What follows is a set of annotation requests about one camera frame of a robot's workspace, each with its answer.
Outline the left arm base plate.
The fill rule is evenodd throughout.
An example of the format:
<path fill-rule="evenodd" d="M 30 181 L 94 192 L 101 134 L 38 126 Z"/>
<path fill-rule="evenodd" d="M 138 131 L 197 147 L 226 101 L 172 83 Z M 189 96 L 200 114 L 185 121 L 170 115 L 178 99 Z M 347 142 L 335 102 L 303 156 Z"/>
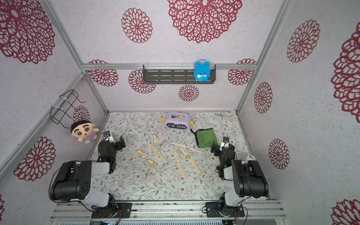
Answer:
<path fill-rule="evenodd" d="M 130 218 L 131 210 L 132 203 L 109 204 L 106 207 L 96 208 L 92 212 L 91 218 Z"/>

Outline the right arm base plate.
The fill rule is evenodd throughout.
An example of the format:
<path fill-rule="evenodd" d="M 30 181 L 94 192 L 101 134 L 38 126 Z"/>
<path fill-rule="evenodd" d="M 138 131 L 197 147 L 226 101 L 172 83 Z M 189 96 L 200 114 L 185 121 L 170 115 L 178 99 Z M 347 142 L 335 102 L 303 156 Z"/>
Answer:
<path fill-rule="evenodd" d="M 204 209 L 208 218 L 245 217 L 241 206 L 232 207 L 219 202 L 207 202 Z"/>

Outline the green cleaning cloth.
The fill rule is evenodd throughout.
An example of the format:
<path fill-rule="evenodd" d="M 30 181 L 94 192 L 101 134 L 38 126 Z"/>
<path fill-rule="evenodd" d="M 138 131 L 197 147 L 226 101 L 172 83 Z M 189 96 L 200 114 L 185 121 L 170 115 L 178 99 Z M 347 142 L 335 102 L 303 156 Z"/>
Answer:
<path fill-rule="evenodd" d="M 218 145 L 215 131 L 213 128 L 199 129 L 197 131 L 193 131 L 193 129 L 190 129 L 190 131 L 195 135 L 196 144 L 199 148 L 206 149 L 211 148 L 213 145 Z"/>

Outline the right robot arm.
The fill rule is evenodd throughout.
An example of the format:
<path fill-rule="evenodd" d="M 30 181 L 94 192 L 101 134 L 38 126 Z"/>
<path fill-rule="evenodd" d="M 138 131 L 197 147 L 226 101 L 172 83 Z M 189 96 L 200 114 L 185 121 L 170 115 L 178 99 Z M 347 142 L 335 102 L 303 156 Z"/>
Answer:
<path fill-rule="evenodd" d="M 260 198 L 269 194 L 265 175 L 252 155 L 248 156 L 247 161 L 237 159 L 235 147 L 227 140 L 220 146 L 214 143 L 211 152 L 219 157 L 219 165 L 216 167 L 219 178 L 233 182 L 233 189 L 220 197 L 220 210 L 235 209 L 251 197 Z"/>

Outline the beige watch short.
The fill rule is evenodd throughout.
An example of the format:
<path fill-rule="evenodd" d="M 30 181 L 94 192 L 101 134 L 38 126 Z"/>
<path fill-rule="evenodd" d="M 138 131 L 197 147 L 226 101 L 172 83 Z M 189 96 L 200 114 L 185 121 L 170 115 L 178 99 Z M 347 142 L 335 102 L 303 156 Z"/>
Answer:
<path fill-rule="evenodd" d="M 139 156 L 141 156 L 143 158 L 147 156 L 147 154 L 142 152 L 141 150 L 137 150 L 136 152 L 139 154 Z"/>

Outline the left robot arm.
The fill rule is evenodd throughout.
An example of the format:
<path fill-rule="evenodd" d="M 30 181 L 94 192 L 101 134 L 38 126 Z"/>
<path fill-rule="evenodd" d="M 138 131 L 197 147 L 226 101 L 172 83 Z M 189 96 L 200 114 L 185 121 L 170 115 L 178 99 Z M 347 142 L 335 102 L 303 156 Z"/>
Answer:
<path fill-rule="evenodd" d="M 114 196 L 103 193 L 91 186 L 95 175 L 112 174 L 116 168 L 117 152 L 126 147 L 120 136 L 119 141 L 106 137 L 98 145 L 98 160 L 69 161 L 62 164 L 55 178 L 52 178 L 48 197 L 54 203 L 79 202 L 90 205 L 90 211 L 104 217 L 113 217 L 118 206 Z"/>

